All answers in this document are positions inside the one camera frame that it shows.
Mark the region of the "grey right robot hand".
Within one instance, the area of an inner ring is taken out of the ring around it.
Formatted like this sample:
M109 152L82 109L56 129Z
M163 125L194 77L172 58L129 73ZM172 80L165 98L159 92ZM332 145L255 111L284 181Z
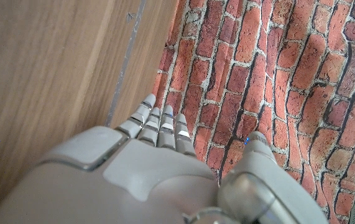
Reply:
M186 118L148 95L118 127L57 145L0 204L0 223L326 223L254 131L221 182L198 160Z

